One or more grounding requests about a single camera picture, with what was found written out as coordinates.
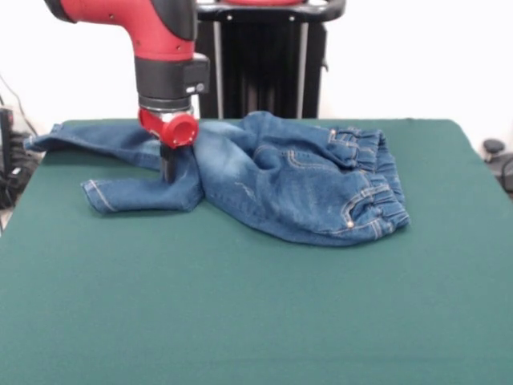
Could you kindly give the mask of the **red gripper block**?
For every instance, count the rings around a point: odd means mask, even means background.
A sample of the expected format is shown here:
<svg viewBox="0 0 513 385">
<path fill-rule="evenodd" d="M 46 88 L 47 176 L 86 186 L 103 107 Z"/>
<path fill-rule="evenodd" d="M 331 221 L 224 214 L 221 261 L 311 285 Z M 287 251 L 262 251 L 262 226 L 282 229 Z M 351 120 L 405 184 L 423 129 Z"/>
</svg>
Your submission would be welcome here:
<svg viewBox="0 0 513 385">
<path fill-rule="evenodd" d="M 147 109 L 140 108 L 138 120 L 141 126 L 160 142 L 160 174 L 165 180 L 176 177 L 176 154 L 179 147 L 192 145 L 199 134 L 198 120 L 187 112 L 172 113 L 169 120 Z"/>
</svg>

